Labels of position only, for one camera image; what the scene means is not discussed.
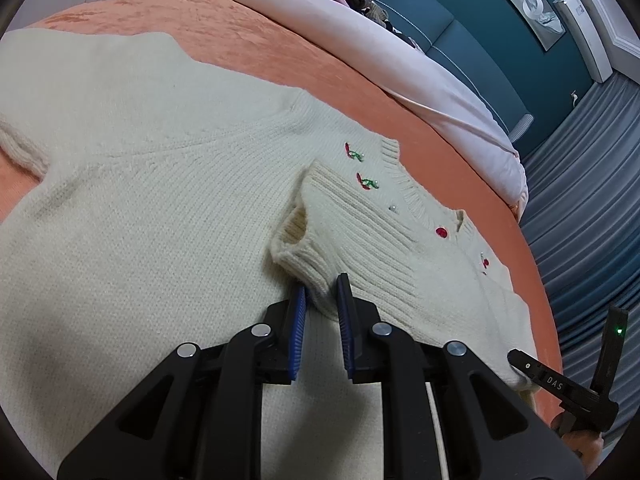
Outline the person right hand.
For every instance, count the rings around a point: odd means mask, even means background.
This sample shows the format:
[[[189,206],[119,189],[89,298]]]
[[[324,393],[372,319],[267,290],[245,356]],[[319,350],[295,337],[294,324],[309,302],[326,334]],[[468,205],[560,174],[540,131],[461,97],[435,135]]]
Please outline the person right hand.
[[[593,474],[599,464],[603,451],[604,440],[600,432],[595,432],[580,426],[575,422],[570,431],[564,432],[562,441],[580,459],[587,477]]]

